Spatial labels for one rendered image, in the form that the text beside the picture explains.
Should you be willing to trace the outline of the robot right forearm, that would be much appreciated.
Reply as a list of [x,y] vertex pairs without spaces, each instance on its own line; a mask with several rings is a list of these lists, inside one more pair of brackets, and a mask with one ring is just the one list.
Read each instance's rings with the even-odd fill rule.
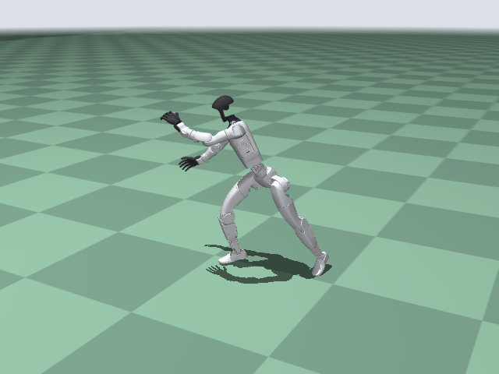
[[201,157],[199,159],[196,159],[196,162],[198,164],[203,164],[203,163],[207,163],[213,156],[217,155],[218,152],[214,152],[212,149],[211,149],[211,146],[207,149],[207,151],[201,155]]

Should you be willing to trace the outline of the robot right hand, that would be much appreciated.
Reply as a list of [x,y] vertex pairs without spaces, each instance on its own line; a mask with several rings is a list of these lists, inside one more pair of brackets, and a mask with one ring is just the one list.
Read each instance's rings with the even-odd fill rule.
[[[190,169],[191,167],[194,167],[196,165],[199,165],[197,162],[196,162],[196,159],[199,159],[201,156],[197,156],[197,157],[182,157],[181,159],[185,159],[181,162],[179,162],[179,164],[181,164],[182,162],[185,162],[183,163],[180,167],[182,167],[183,165],[185,165],[182,169],[186,168],[187,166],[189,166],[185,171],[187,171],[188,169]],[[191,165],[191,166],[190,166]]]

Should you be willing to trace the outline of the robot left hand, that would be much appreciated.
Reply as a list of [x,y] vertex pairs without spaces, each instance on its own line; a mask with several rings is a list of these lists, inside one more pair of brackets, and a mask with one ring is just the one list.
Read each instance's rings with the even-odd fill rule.
[[174,128],[180,132],[180,129],[176,126],[178,125],[180,122],[182,122],[179,118],[179,113],[176,112],[175,114],[170,111],[170,112],[166,112],[165,114],[162,115],[161,117],[161,120],[164,119],[165,121],[167,121],[168,123],[174,125]]

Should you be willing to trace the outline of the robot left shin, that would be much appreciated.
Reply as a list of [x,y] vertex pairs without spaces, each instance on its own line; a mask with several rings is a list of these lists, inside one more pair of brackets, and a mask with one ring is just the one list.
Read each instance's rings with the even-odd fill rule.
[[298,236],[300,241],[315,255],[317,259],[320,258],[322,260],[324,258],[324,255],[317,244],[313,229],[308,225],[306,218],[300,218],[300,222],[302,231],[300,231],[298,228],[295,228],[294,230],[296,235]]

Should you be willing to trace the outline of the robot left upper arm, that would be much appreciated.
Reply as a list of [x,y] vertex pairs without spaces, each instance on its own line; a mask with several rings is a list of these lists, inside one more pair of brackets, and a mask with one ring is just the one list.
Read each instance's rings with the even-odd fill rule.
[[238,139],[246,134],[246,130],[240,124],[236,124],[231,126],[228,129],[222,130],[218,132],[215,136],[212,136],[212,140],[209,142],[203,142],[204,146],[213,146],[218,143],[223,143],[224,141],[230,139]]

